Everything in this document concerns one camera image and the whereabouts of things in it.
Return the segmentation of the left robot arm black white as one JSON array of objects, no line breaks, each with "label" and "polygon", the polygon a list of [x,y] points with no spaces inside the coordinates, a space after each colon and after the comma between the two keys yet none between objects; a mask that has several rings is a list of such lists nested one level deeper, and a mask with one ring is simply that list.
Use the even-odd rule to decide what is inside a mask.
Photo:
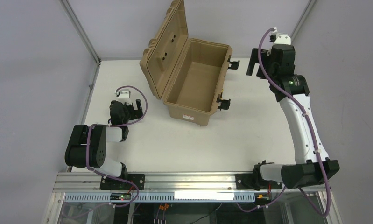
[{"label": "left robot arm black white", "polygon": [[107,155],[106,144],[126,141],[129,134],[127,123],[142,118],[141,101],[137,99],[135,102],[136,108],[133,103],[113,100],[109,106],[108,125],[75,125],[65,151],[65,163],[68,166],[90,168],[103,175],[127,180],[125,164]]}]

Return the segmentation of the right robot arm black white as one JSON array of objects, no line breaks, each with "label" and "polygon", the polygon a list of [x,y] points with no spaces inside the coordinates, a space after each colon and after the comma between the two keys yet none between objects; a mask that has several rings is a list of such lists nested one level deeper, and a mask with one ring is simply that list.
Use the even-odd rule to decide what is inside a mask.
[{"label": "right robot arm black white", "polygon": [[270,50],[254,48],[247,75],[254,66],[260,67],[257,77],[269,81],[269,88],[283,110],[291,132],[295,150],[294,164],[275,164],[263,161],[254,166],[253,183],[257,189],[269,182],[279,182],[288,189],[324,185],[330,189],[329,179],[339,170],[337,160],[331,160],[322,145],[312,117],[310,91],[304,76],[296,75],[295,48],[276,44]]}]

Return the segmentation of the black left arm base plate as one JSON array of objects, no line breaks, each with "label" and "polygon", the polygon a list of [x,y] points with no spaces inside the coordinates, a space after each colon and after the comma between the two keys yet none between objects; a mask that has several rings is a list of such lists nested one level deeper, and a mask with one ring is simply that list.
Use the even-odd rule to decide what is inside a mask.
[{"label": "black left arm base plate", "polygon": [[[133,182],[138,190],[144,190],[145,188],[145,174],[128,174],[127,180]],[[132,184],[127,182],[117,181],[111,178],[101,178],[100,190],[129,190]]]}]

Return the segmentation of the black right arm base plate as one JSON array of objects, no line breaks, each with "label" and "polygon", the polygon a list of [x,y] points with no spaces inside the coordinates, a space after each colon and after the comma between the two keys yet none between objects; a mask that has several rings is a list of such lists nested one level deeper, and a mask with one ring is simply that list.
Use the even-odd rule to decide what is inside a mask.
[{"label": "black right arm base plate", "polygon": [[238,173],[235,175],[237,190],[269,190],[282,189],[282,185],[276,181],[266,181],[256,173]]}]

